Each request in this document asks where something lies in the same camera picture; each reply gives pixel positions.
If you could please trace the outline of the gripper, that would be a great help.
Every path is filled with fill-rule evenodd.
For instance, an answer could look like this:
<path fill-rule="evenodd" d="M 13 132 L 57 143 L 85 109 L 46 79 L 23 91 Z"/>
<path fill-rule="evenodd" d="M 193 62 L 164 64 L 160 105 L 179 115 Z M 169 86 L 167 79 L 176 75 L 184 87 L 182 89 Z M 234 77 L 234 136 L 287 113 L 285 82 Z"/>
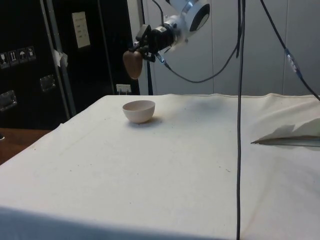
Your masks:
<path fill-rule="evenodd" d="M 133 42 L 134 48 L 139 48 L 142 59 L 148 62 L 155 62 L 156 56 L 150 50 L 163 50 L 175 43 L 173 28 L 165 23 L 157 28 L 151 29 L 148 24 L 143 24 Z"/>

